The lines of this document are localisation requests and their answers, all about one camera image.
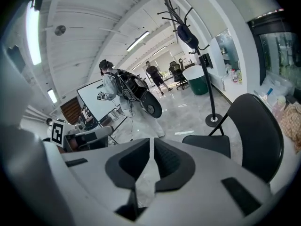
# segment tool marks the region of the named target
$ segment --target woman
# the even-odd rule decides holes
[[[133,131],[142,131],[146,134],[146,137],[163,137],[165,133],[162,127],[159,125],[157,120],[151,115],[147,114],[138,101],[129,101],[125,99],[122,94],[118,91],[115,77],[113,76],[117,70],[113,69],[113,64],[105,59],[100,62],[99,69],[103,74],[103,87],[106,92],[104,94],[105,100],[113,100],[116,95],[120,97],[120,106],[123,114],[133,119]]]

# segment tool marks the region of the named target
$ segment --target black coat rack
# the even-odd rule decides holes
[[[212,110],[212,114],[210,114],[206,117],[205,122],[210,127],[216,127],[218,125],[218,123],[222,120],[222,116],[220,114],[215,113],[214,98],[213,98],[213,93],[212,93],[212,86],[211,86],[211,82],[210,82],[210,77],[209,77],[209,74],[208,74],[208,70],[207,70],[205,61],[204,61],[204,59],[203,59],[203,57],[200,53],[200,50],[205,50],[206,48],[209,47],[209,45],[207,45],[205,48],[201,49],[198,46],[198,39],[188,28],[190,25],[186,25],[187,15],[190,13],[192,8],[190,8],[189,11],[187,12],[187,14],[185,15],[184,22],[183,22],[182,19],[180,18],[180,16],[175,11],[177,8],[173,8],[173,6],[171,4],[171,1],[170,0],[168,0],[168,1],[169,1],[169,5],[165,2],[165,5],[167,6],[168,11],[157,13],[157,14],[158,15],[162,14],[162,13],[171,14],[174,19],[166,18],[166,17],[162,17],[162,19],[171,20],[171,21],[174,21],[177,24],[179,24],[178,28],[176,30],[174,30],[174,32],[177,32],[179,38],[182,41],[184,41],[190,48],[195,50],[195,52],[192,52],[192,53],[189,52],[190,54],[198,54],[200,64],[201,64],[201,66],[203,68],[203,71],[204,71],[204,76],[205,76],[208,91],[209,91],[211,110]]]

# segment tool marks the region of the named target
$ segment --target white pants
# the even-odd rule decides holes
[[[146,137],[163,137],[165,135],[162,127],[155,118],[146,113],[138,101],[132,104],[132,112],[130,109],[122,110],[127,117],[133,114],[133,131],[141,131]]]

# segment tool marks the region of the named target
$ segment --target black shirt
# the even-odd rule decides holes
[[[155,66],[148,67],[146,72],[151,76],[152,79],[160,77],[158,69]]]

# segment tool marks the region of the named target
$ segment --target whiteboard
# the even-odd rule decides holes
[[[115,108],[114,103],[116,105],[120,104],[119,96],[115,97],[113,100],[114,103],[110,100],[97,100],[97,95],[99,92],[107,92],[104,87],[97,88],[102,86],[102,84],[103,80],[100,80],[77,90],[77,93],[97,121],[100,121]]]

